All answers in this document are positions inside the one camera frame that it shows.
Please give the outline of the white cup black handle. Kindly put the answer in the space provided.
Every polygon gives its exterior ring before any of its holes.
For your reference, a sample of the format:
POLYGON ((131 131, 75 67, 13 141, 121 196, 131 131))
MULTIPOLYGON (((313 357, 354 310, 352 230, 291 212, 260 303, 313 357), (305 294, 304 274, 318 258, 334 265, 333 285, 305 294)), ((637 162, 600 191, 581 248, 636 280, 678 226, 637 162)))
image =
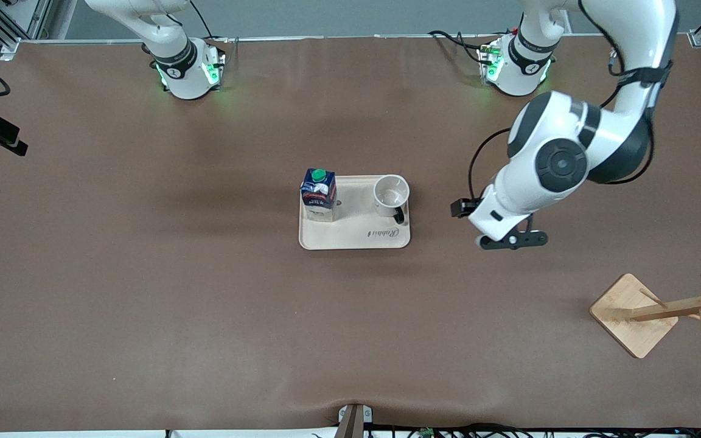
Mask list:
POLYGON ((409 184, 400 175, 383 175, 372 187, 375 211, 381 217, 389 217, 397 225, 405 221, 404 207, 411 194, 409 184))

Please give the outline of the blue milk carton green cap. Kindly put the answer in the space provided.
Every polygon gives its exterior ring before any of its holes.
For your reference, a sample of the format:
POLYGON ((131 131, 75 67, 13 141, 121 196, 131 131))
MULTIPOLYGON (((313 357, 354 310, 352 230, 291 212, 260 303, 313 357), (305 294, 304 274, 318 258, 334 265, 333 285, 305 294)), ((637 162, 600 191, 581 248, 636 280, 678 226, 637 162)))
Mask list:
POLYGON ((300 186, 301 205, 309 221, 332 222, 337 205, 336 174, 309 167, 300 186))

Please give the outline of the wooden cup rack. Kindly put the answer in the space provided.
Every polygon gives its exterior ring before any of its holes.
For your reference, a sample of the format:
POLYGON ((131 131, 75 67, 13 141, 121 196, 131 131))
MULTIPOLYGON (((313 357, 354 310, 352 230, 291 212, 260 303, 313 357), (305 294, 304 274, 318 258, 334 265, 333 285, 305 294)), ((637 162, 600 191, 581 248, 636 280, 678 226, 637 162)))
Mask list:
POLYGON ((701 328, 701 293, 664 301, 626 273, 590 306, 590 315, 629 355, 642 360, 680 319, 697 321, 701 328))

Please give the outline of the cream plastic tray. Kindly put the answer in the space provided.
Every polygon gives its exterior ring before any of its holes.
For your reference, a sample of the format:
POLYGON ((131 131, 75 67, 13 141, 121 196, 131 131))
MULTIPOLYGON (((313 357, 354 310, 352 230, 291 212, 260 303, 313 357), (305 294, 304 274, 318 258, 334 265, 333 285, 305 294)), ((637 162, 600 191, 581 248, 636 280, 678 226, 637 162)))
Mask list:
POLYGON ((405 221, 397 225, 375 211, 372 187, 383 175, 339 176, 337 205, 332 222, 309 221, 299 202, 299 243, 304 249, 398 249, 411 241, 409 201, 404 207, 405 221))

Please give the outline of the metal table bracket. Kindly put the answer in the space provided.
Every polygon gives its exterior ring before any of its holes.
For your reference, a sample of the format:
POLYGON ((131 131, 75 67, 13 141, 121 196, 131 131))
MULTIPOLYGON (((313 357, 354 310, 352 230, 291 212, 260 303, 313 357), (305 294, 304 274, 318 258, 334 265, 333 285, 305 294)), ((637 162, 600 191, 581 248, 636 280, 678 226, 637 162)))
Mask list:
POLYGON ((340 408, 334 438, 374 438, 368 429, 373 424, 373 409, 367 405, 348 404, 340 408))

